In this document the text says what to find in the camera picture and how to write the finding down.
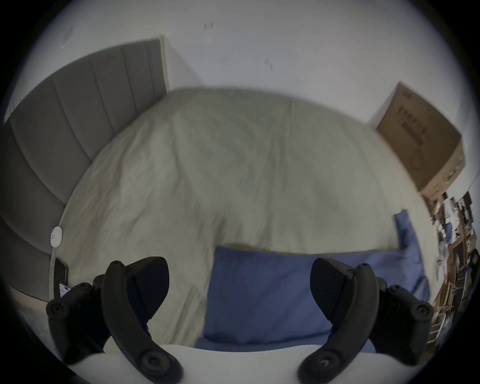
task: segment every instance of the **wrinkled fabric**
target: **wrinkled fabric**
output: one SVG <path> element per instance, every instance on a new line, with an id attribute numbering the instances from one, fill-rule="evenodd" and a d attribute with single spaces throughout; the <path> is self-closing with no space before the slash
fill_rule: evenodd
<path id="1" fill-rule="evenodd" d="M 70 197 L 53 250 L 69 286 L 108 265 L 168 263 L 148 323 L 157 344 L 202 336 L 215 248 L 342 253 L 398 247 L 408 209 L 434 300 L 438 241 L 410 176 L 364 124 L 292 97 L 228 89 L 169 92 L 102 149 Z"/>
<path id="2" fill-rule="evenodd" d="M 204 337 L 197 348 L 257 351 L 324 344 L 331 324 L 310 292 L 310 272 L 318 257 L 353 267 L 368 263 L 388 286 L 399 284 L 428 301 L 428 279 L 407 211 L 396 215 L 396 226 L 400 249 L 391 251 L 284 256 L 218 247 Z M 371 343 L 363 351 L 374 352 Z"/>

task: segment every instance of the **clutter on shelf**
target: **clutter on shelf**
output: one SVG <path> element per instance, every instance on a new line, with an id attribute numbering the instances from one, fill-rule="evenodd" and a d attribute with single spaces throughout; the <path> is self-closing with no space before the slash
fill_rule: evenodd
<path id="1" fill-rule="evenodd" d="M 473 229 L 471 198 L 467 192 L 458 202 L 442 194 L 430 206 L 432 221 L 437 228 L 439 258 L 437 279 L 443 281 L 433 308 L 429 346 L 439 347 L 465 310 L 475 286 L 480 265 Z"/>

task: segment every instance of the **bed frame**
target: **bed frame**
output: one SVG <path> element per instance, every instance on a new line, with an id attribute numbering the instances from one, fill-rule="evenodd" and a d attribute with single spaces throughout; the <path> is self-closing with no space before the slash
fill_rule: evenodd
<path id="1" fill-rule="evenodd" d="M 0 131 L 0 270 L 49 300 L 50 233 L 102 148 L 168 90 L 163 39 L 108 48 L 41 82 Z"/>

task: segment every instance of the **headboard panel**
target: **headboard panel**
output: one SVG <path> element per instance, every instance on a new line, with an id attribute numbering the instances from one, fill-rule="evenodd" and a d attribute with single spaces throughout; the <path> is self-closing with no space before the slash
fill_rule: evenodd
<path id="1" fill-rule="evenodd" d="M 167 92 L 163 40 L 108 48 L 39 84 L 0 132 L 0 268 L 48 300 L 50 232 L 100 150 Z"/>

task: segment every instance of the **white wall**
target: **white wall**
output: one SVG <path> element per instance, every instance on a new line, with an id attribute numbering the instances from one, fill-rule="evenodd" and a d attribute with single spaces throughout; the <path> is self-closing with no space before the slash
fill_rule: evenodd
<path id="1" fill-rule="evenodd" d="M 33 48 L 7 115 L 75 59 L 159 34 L 169 42 L 171 89 L 270 90 L 375 127 L 402 81 L 463 134 L 467 167 L 450 195 L 461 197 L 480 170 L 480 124 L 460 66 L 434 27 L 400 0 L 77 0 Z"/>

